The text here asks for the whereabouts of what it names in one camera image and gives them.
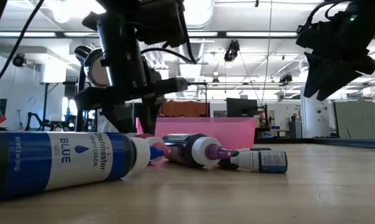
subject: bottle label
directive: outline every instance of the bottle label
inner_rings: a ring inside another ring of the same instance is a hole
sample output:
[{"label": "bottle label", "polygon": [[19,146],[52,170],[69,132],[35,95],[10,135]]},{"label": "bottle label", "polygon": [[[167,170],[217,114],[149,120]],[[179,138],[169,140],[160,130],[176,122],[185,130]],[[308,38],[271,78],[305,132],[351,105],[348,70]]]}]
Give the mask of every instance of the bottle label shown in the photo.
[{"label": "bottle label", "polygon": [[124,173],[125,137],[119,134],[19,132],[8,133],[7,138],[5,197],[99,182]]},{"label": "bottle label", "polygon": [[169,134],[163,139],[166,141],[186,141],[193,134]]},{"label": "bottle label", "polygon": [[286,172],[284,151],[261,151],[262,172]]},{"label": "bottle label", "polygon": [[179,154],[180,150],[179,147],[169,147],[170,148],[170,153],[167,156],[167,159],[173,162],[179,162],[183,163],[182,157]]}]

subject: purple bottle cap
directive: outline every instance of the purple bottle cap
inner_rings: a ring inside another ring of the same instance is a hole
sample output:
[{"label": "purple bottle cap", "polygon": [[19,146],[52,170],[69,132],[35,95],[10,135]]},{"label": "purple bottle cap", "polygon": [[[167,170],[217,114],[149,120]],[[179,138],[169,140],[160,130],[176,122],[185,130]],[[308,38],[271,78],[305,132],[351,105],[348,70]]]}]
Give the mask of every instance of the purple bottle cap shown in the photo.
[{"label": "purple bottle cap", "polygon": [[223,149],[217,144],[210,144],[205,149],[205,155],[208,159],[217,160],[217,159],[227,159],[230,158],[233,153],[232,150]]}]

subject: ceiling-mounted camera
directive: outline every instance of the ceiling-mounted camera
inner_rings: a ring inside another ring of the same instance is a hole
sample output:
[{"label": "ceiling-mounted camera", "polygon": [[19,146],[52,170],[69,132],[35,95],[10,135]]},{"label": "ceiling-mounted camera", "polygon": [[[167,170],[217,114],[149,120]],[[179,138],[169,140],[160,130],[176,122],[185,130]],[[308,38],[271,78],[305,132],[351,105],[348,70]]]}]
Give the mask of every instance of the ceiling-mounted camera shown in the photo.
[{"label": "ceiling-mounted camera", "polygon": [[16,54],[13,58],[13,65],[17,68],[23,68],[27,65],[27,59],[24,54]]},{"label": "ceiling-mounted camera", "polygon": [[239,43],[238,40],[232,40],[229,44],[229,47],[226,49],[225,53],[225,62],[232,62],[236,59],[239,52]]},{"label": "ceiling-mounted camera", "polygon": [[288,85],[290,82],[292,82],[292,75],[290,73],[287,73],[285,75],[282,75],[280,77],[280,81],[279,83],[281,83],[281,86],[286,86]]}]

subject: table surface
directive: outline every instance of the table surface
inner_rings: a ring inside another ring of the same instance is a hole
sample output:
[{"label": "table surface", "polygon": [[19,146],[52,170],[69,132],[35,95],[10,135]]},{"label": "table surface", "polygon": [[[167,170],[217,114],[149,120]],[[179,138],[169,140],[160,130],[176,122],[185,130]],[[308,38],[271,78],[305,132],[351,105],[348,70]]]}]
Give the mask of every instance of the table surface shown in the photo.
[{"label": "table surface", "polygon": [[0,202],[0,223],[375,223],[375,149],[285,150],[287,174],[163,161],[138,176]]}]

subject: green light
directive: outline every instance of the green light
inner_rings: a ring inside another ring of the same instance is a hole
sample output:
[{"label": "green light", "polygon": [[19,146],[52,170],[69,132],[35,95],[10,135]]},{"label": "green light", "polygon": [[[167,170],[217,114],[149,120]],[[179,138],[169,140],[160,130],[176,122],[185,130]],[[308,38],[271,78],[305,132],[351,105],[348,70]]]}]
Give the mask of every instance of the green light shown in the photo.
[{"label": "green light", "polygon": [[357,18],[357,15],[353,15],[350,17],[350,21],[353,22]]}]

